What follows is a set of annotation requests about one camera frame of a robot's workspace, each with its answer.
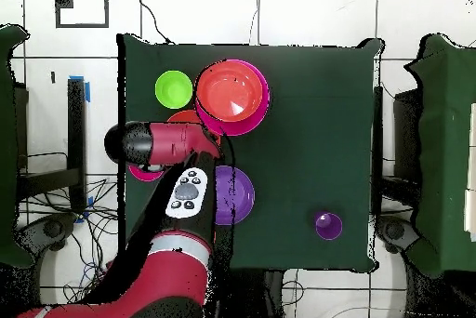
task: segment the red bowl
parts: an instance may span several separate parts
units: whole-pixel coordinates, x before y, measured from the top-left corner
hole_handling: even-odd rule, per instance
[[[224,60],[206,68],[197,84],[200,106],[212,117],[234,123],[251,116],[263,98],[261,82],[246,65]]]

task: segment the wire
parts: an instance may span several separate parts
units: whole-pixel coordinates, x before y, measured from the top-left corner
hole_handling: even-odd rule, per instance
[[[287,303],[283,303],[283,306],[295,305],[295,304],[297,304],[297,303],[302,299],[302,297],[304,297],[304,291],[305,291],[305,289],[304,289],[304,287],[302,286],[302,284],[301,284],[300,282],[298,282],[298,281],[296,281],[296,280],[290,280],[290,281],[288,281],[288,282],[285,282],[285,283],[283,284],[283,287],[285,287],[285,286],[288,285],[289,283],[294,283],[294,284],[295,284],[295,287],[293,288],[293,291],[294,291],[294,293],[295,293],[295,298],[296,298],[296,300],[293,300],[293,301],[287,302]],[[300,286],[300,290],[302,291],[302,293],[300,294],[300,297],[299,297],[299,298],[298,298],[298,288],[297,288],[297,285]]]
[[[44,153],[41,153],[41,154],[30,154],[30,155],[27,155],[27,156],[30,158],[30,157],[41,157],[41,156],[44,156],[44,155],[56,155],[56,154],[62,154],[66,157],[66,159],[68,159],[68,154],[66,152],[44,152]]]
[[[406,311],[402,309],[393,309],[393,308],[381,308],[381,307],[351,307],[349,309],[343,310],[338,312],[337,314],[333,315],[331,318],[336,318],[339,315],[347,312],[347,311],[352,311],[352,310],[381,310],[381,311],[399,311],[403,314],[410,314],[410,315],[420,315],[420,316],[426,316],[426,317],[459,317],[460,315],[458,314],[440,314],[440,313],[425,313],[425,312],[414,312],[414,311]]]
[[[159,31],[159,28],[157,27],[157,19],[153,15],[153,12],[151,11],[151,9],[147,5],[145,5],[142,2],[142,0],[139,0],[139,3],[140,3],[141,6],[145,7],[147,10],[149,10],[149,13],[151,13],[151,16],[152,16],[152,19],[153,19],[153,25],[155,26],[155,31],[157,31],[164,38],[164,40],[167,44],[171,43],[171,44],[174,45],[175,44],[174,42],[172,42],[168,37],[165,37],[164,34]]]
[[[248,39],[248,44],[251,42],[251,31],[253,30],[253,24],[255,23],[255,16],[258,13],[258,0],[255,0],[257,3],[257,10],[255,11],[255,14],[253,15],[253,19],[251,20],[251,27],[249,28],[249,39]]]
[[[76,214],[76,216],[78,218],[82,218],[86,221],[86,225],[87,225],[87,227],[89,229],[89,232],[91,234],[91,250],[92,250],[91,258],[92,258],[92,261],[91,262],[86,262],[86,259],[84,257],[84,253],[83,253],[83,247],[82,247],[81,243],[79,242],[79,240],[77,239],[77,237],[74,235],[74,233],[72,233],[72,238],[74,239],[74,241],[77,243],[77,245],[79,247],[80,259],[84,263],[85,267],[83,269],[83,276],[81,278],[80,285],[79,285],[82,288],[80,288],[77,291],[74,291],[73,288],[70,285],[65,285],[62,288],[63,289],[63,295],[67,299],[68,303],[73,303],[73,302],[80,301],[87,293],[89,293],[101,281],[102,277],[105,274],[105,270],[103,269],[104,252],[103,252],[101,244],[99,242],[99,238],[101,237],[101,235],[103,233],[108,233],[110,235],[116,235],[117,234],[117,232],[106,231],[107,225],[112,220],[117,220],[117,216],[113,215],[113,214],[109,214],[109,212],[117,211],[117,210],[109,209],[109,208],[97,205],[97,201],[102,199],[107,193],[111,192],[111,190],[117,185],[117,182],[108,182],[107,179],[103,179],[103,180],[100,180],[100,181],[95,181],[93,184],[98,184],[98,186],[93,187],[93,189],[89,190],[89,192],[94,191],[96,189],[98,189],[98,190],[97,190],[95,196],[93,197],[93,203],[85,211],[85,213],[89,213],[89,214],[87,216],[86,216],[86,214],[82,214],[82,215],[77,215]],[[109,187],[104,192],[103,195],[101,195],[101,192],[105,188],[106,184],[112,184],[112,186]],[[52,193],[52,192],[46,192],[44,194],[45,199],[46,199],[45,202],[40,200],[39,198],[33,197],[33,199],[36,200],[37,202],[31,202],[31,203],[34,204],[34,205],[41,205],[41,206],[45,206],[45,207],[50,207],[50,208],[53,208],[54,210],[59,211],[59,212],[72,212],[72,210],[70,208],[63,208],[62,207],[64,205],[70,205],[71,204],[71,200],[68,196],[68,193],[66,193],[64,190],[62,190],[62,191],[65,194],[64,196],[60,195],[60,194]],[[52,204],[51,200],[49,199],[50,195],[66,199],[69,202],[69,204]],[[29,210],[29,212],[30,213],[39,213],[39,214],[48,214],[48,215],[51,214],[50,211],[49,212],[46,212],[46,211],[36,211],[35,212],[35,211],[32,211],[32,210]],[[100,217],[100,220],[97,224],[95,224],[94,222],[92,222],[90,220],[90,216],[94,215],[94,214],[96,214]],[[89,272],[91,272],[91,271],[94,272],[92,278],[89,277],[89,275],[88,275]],[[87,279],[89,281],[89,283],[86,286],[83,286],[83,282],[84,282],[85,279]],[[72,296],[69,297],[67,295],[67,293],[66,293],[67,289],[69,289],[70,291],[73,292]]]
[[[388,210],[388,211],[382,211],[382,212],[380,213],[380,215],[404,213],[404,212],[406,212],[406,211],[412,211],[412,210],[414,210],[413,207],[412,207],[412,208],[406,208],[406,209],[403,209],[403,210]]]

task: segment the magenta bowl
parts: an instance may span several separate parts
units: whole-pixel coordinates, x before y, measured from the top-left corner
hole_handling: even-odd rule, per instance
[[[129,166],[129,172],[134,176],[137,180],[140,181],[155,181],[159,179],[164,172],[144,172],[140,170],[136,166]]]
[[[248,118],[245,118],[244,120],[235,123],[219,121],[218,119],[212,117],[202,108],[202,106],[200,106],[198,99],[195,100],[195,110],[197,111],[198,116],[204,122],[205,126],[208,129],[218,133],[219,135],[223,135],[223,133],[226,133],[228,136],[240,136],[252,131],[259,125],[259,123],[261,123],[261,121],[263,121],[263,118],[265,117],[266,112],[270,107],[271,93],[268,89],[268,83],[266,82],[266,79],[257,67],[243,60],[232,61],[240,62],[243,65],[246,65],[256,74],[259,81],[261,82],[263,98],[257,110]]]

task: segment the lime green bowl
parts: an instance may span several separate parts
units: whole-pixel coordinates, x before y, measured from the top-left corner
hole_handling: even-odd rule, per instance
[[[180,71],[162,73],[155,82],[155,97],[168,109],[181,109],[192,98],[192,82]]]

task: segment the green table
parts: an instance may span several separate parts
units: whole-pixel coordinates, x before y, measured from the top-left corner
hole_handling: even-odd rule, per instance
[[[407,256],[430,277],[445,271],[476,272],[476,243],[463,224],[476,50],[453,46],[437,34],[423,38],[420,47],[407,69],[423,89],[422,190],[416,216],[422,238]]]
[[[234,58],[253,63],[268,80],[272,106],[266,118],[249,134],[231,138],[236,166],[256,190],[252,212],[235,226],[232,268],[374,267],[367,245],[378,39],[358,48],[159,46],[131,35],[124,41],[127,121],[166,121],[177,112],[154,95],[155,81],[168,70],[194,81],[208,64]],[[126,171],[127,234],[153,188]],[[343,220],[335,241],[314,230],[313,215],[323,209]]]

